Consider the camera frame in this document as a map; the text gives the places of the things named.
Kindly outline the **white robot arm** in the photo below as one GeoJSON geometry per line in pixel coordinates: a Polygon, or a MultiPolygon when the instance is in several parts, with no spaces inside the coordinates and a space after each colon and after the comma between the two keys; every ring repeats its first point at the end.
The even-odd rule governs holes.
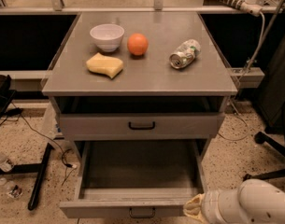
{"type": "Polygon", "coordinates": [[[259,179],[197,194],[183,213],[201,224],[285,224],[285,192],[259,179]]]}

